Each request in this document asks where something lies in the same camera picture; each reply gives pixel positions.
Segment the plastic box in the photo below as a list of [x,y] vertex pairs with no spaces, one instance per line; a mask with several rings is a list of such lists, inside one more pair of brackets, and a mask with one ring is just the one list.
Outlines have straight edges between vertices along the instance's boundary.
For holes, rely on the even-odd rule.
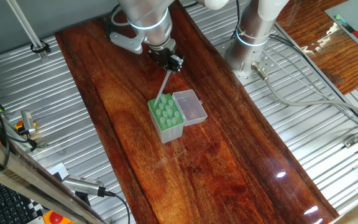
[[183,127],[203,122],[207,114],[193,90],[162,94],[148,102],[150,117],[162,143],[181,137]]

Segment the metal rod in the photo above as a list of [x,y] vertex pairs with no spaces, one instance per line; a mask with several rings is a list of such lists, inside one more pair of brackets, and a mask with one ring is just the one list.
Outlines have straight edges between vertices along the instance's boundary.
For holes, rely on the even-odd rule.
[[[0,164],[3,164],[5,160],[5,151],[6,148],[0,144]],[[46,170],[32,161],[26,153],[21,149],[17,149],[17,153],[9,154],[7,169],[0,172],[0,183],[75,223],[104,223],[96,212],[61,183],[51,182],[41,175],[40,172],[46,172]],[[62,185],[66,192],[59,189],[58,185]]]
[[[32,42],[32,44],[34,45],[34,47],[36,49],[41,49],[42,47],[44,47],[42,45],[40,39],[35,34],[34,30],[32,29],[29,21],[25,17],[22,9],[20,8],[20,6],[16,2],[16,0],[6,0],[6,1],[9,4],[9,6],[11,7],[13,13],[16,15],[17,20],[19,20],[20,24],[22,25],[25,33],[29,36],[29,39]],[[41,52],[41,53],[39,53],[39,55],[40,55],[41,59],[48,58],[48,55],[46,52]]]

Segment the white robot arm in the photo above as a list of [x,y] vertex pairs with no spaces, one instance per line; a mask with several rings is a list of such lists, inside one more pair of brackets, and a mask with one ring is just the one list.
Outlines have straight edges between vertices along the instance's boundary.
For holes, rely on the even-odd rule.
[[[118,0],[122,10],[127,16],[128,23],[116,26],[131,25],[137,37],[129,39],[116,32],[110,34],[111,41],[127,50],[137,54],[142,53],[142,43],[149,45],[149,56],[166,70],[178,72],[183,59],[177,55],[176,42],[170,37],[172,20],[168,6],[174,0]],[[196,0],[209,9],[220,9],[228,0]],[[232,47],[228,52],[227,62],[233,69],[243,70],[255,62],[256,55],[249,52],[261,52],[275,20],[289,0],[251,0],[242,13],[237,31],[236,42],[238,48]]]

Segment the glossy wood surface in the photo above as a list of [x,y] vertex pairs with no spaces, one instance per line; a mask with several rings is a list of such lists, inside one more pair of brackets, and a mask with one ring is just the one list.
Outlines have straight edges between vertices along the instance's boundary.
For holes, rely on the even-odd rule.
[[208,118],[167,144],[147,107],[165,72],[147,50],[135,55],[113,45],[101,20],[56,34],[137,223],[305,224],[337,217],[188,14],[171,16],[185,63],[164,92],[194,90]]
[[324,11],[343,2],[346,0],[290,0],[277,22],[347,94],[358,88],[358,44]]

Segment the wooden board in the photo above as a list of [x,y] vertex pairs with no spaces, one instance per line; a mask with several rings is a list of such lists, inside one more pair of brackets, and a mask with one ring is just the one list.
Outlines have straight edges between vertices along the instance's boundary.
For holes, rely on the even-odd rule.
[[358,88],[358,44],[324,11],[345,1],[290,0],[277,20],[344,95]]
[[164,92],[193,89],[208,118],[167,144],[147,107],[165,72],[146,50],[135,55],[113,45],[101,20],[56,34],[137,223],[329,223],[337,217],[189,15],[171,16],[185,63]]

